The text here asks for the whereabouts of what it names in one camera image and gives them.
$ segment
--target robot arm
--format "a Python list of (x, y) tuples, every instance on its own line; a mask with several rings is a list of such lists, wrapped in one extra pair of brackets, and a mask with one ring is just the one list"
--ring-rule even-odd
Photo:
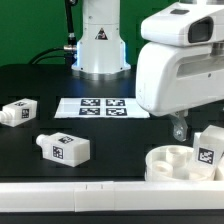
[(180, 141), (186, 110), (224, 99), (223, 18), (224, 1), (181, 0), (142, 23), (151, 42), (139, 55), (136, 99), (151, 114), (171, 114)]

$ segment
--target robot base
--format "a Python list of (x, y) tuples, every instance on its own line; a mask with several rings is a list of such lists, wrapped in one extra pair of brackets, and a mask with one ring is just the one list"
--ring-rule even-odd
[(107, 80), (114, 80), (114, 79), (120, 79), (128, 77), (131, 72), (131, 70), (122, 70), (120, 72), (112, 73), (112, 74), (98, 74), (98, 73), (87, 73), (83, 71), (75, 71), (72, 70), (72, 74), (76, 77), (94, 80), (94, 81), (107, 81)]
[(83, 36), (77, 43), (74, 74), (91, 80), (124, 77), (126, 44), (120, 37), (120, 0), (84, 0)]

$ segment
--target white cube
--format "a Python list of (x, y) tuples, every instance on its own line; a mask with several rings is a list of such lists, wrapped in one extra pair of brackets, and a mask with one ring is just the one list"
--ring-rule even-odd
[(37, 101), (22, 99), (8, 104), (2, 108), (2, 114), (6, 114), (3, 124), (15, 127), (36, 117)]
[(224, 152), (224, 128), (208, 126), (195, 135), (194, 153), (188, 170), (204, 177), (214, 177), (215, 170)]
[(90, 159), (90, 141), (83, 138), (56, 133), (40, 135), (36, 142), (42, 147), (44, 159), (72, 167)]

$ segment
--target cable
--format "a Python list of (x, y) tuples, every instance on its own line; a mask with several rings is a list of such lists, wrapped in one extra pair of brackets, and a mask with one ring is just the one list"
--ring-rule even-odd
[(57, 55), (52, 55), (52, 56), (46, 56), (46, 57), (41, 57), (39, 59), (37, 59), (34, 63), (32, 64), (38, 64), (40, 61), (45, 60), (45, 59), (51, 59), (51, 58), (64, 58), (64, 56), (57, 56)]
[(38, 60), (39, 58), (41, 58), (42, 56), (44, 56), (45, 54), (49, 54), (51, 52), (55, 52), (55, 51), (64, 51), (64, 48), (63, 47), (56, 47), (56, 48), (50, 48), (48, 50), (45, 50), (39, 54), (37, 54), (35, 57), (33, 57), (29, 62), (28, 64), (34, 64), (34, 62), (36, 60)]
[(68, 33), (74, 33), (73, 20), (72, 20), (72, 9), (71, 9), (72, 6), (73, 5), (70, 0), (65, 0), (65, 12), (66, 12)]

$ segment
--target white paper sheet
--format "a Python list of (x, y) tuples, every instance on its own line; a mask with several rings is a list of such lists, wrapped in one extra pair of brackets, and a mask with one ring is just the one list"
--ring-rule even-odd
[(134, 98), (62, 98), (55, 118), (149, 118)]

